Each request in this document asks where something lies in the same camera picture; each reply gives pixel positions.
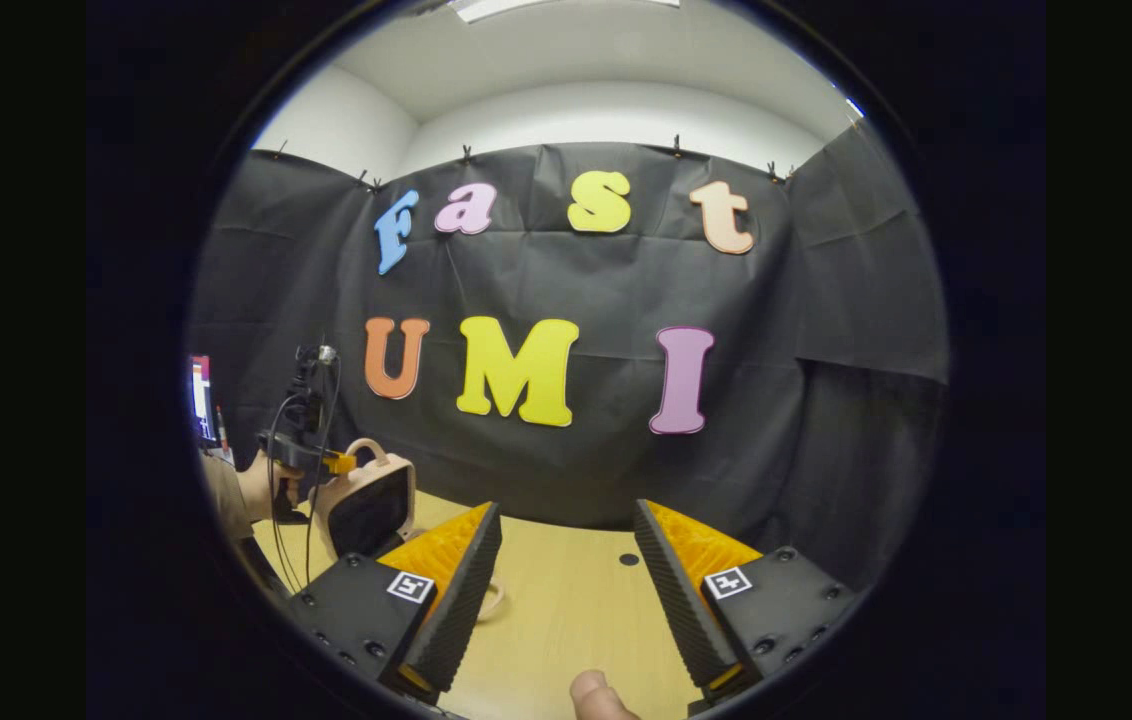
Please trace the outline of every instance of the blue letter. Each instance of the blue letter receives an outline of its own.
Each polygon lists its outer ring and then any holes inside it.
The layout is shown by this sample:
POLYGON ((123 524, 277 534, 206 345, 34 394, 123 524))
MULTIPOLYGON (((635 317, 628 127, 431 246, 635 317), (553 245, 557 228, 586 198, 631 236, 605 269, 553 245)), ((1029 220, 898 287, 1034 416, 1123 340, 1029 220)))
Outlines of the blue letter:
POLYGON ((379 233, 379 274, 388 272, 397 260, 406 255, 406 247, 397 240, 410 234, 410 209, 419 202, 419 192, 406 192, 401 200, 375 221, 375 232, 379 233))

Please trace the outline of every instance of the black fabric backdrop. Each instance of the black fabric backdrop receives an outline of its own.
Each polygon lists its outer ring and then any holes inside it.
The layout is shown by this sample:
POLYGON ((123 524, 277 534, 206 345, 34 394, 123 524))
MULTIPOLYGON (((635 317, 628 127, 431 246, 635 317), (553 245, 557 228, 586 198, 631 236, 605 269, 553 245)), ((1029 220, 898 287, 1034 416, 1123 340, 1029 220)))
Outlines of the black fabric backdrop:
MULTIPOLYGON (((415 462, 423 491, 612 529, 629 528, 634 498, 648 497, 758 550, 794 543, 861 588, 921 497, 949 363, 931 242, 880 147, 850 128, 777 185, 689 152, 531 146, 421 170, 378 192, 255 151, 205 247, 190 350, 211 355, 238 458, 254 456, 295 346, 325 337, 343 357, 333 445, 378 439, 415 462), (571 182, 586 170, 629 178, 633 218, 621 232, 572 231, 571 182), (686 197, 718 179, 749 202, 748 254, 714 250, 686 197), (498 190, 492 224, 475 235, 435 231, 448 192, 473 182, 498 190), (374 222, 410 190, 420 202, 409 250, 380 277, 374 222), (474 315, 497 318, 515 352, 539 320, 578 325, 571 427, 457 410, 458 325, 474 315), (366 387, 371 316, 432 325, 409 397, 366 387), (663 386, 657 333, 671 325, 707 329, 717 344, 700 393, 706 427, 659 436, 648 428, 663 386)), ((394 331, 389 374, 402 346, 394 331)))

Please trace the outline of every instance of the white wall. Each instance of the white wall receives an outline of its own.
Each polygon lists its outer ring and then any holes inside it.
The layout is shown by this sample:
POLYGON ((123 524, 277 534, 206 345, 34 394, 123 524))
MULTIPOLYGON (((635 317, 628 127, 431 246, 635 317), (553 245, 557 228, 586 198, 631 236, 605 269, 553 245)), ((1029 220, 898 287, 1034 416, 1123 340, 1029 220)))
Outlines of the white wall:
POLYGON ((316 74, 260 132, 255 147, 388 181, 419 123, 369 83, 335 65, 316 74))
POLYGON ((461 158, 462 145, 488 152, 552 142, 637 142, 706 152, 778 174, 823 142, 766 110, 712 92, 646 82, 565 83, 511 92, 451 111, 415 132, 397 177, 461 158))

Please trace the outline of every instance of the finger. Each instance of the finger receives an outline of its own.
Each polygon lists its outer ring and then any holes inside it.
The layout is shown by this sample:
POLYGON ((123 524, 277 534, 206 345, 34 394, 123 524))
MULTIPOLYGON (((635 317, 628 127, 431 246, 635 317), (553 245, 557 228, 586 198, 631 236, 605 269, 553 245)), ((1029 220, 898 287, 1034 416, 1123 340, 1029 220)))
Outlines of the finger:
POLYGON ((571 684, 576 720, 640 720, 620 701, 620 693, 606 684, 606 675, 585 670, 571 684))
POLYGON ((574 702, 575 708, 578 708, 578 703, 584 700, 586 694, 603 687, 606 687, 606 675, 602 675, 601 670, 584 670, 580 675, 575 675, 574 680, 571 680, 571 702, 574 702))
POLYGON ((305 471, 298 468, 291 468, 290 465, 283 465, 281 460, 273 462, 273 474, 277 478, 284 478, 286 480, 297 480, 305 477, 305 471))

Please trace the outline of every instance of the person's arm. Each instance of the person's arm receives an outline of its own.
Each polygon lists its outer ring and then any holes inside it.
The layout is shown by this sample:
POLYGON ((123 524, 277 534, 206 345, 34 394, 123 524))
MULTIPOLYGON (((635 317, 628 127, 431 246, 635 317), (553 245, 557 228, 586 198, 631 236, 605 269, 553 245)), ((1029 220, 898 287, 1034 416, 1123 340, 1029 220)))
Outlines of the person's arm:
MULTIPOLYGON (((255 455, 245 473, 238 473, 232 465, 218 457, 201 456, 201 473, 206 477, 206 488, 211 491, 218 520, 231 539, 246 539, 255 534, 251 523, 272 518, 273 497, 268 487, 268 460, 264 451, 255 455)), ((281 462, 273 464, 273 483, 286 486, 288 480, 305 477, 301 471, 286 468, 281 462)), ((295 502, 295 483, 288 487, 288 496, 295 502)))

